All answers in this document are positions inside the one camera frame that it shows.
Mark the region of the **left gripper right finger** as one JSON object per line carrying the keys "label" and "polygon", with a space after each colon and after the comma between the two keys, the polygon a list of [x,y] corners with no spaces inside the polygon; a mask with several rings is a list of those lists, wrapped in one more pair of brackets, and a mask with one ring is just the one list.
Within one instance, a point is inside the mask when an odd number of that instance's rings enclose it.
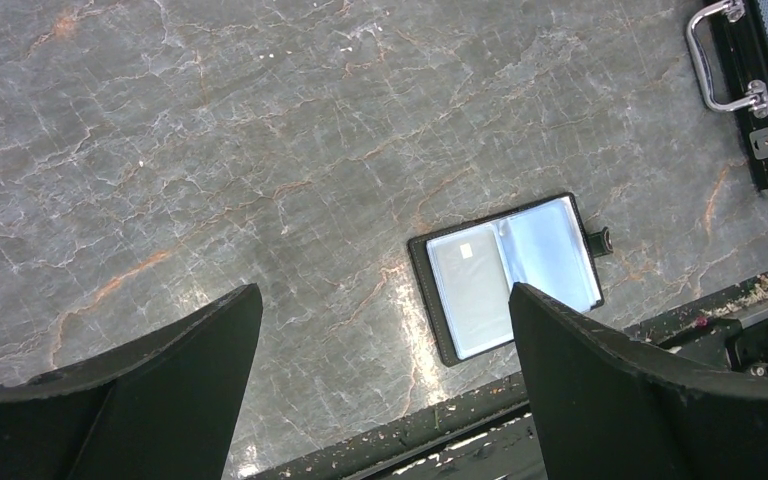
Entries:
{"label": "left gripper right finger", "polygon": [[509,299],[552,479],[768,479],[768,378],[687,359],[539,289]]}

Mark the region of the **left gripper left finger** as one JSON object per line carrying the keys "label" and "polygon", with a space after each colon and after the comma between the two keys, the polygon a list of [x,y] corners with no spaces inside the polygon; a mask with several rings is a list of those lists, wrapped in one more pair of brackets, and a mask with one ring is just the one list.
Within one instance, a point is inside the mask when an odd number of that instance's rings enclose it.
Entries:
{"label": "left gripper left finger", "polygon": [[256,285],[84,361],[0,385],[0,479],[218,479],[263,315]]}

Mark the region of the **black leather card holder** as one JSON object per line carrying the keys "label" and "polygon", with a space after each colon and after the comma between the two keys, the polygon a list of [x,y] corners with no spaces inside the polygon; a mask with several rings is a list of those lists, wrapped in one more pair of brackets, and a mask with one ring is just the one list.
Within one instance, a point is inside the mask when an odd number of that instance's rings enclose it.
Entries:
{"label": "black leather card holder", "polygon": [[453,367],[512,342],[517,283],[579,313],[601,307],[595,261],[613,244],[608,228],[586,230],[564,192],[413,237],[407,249],[441,361]]}

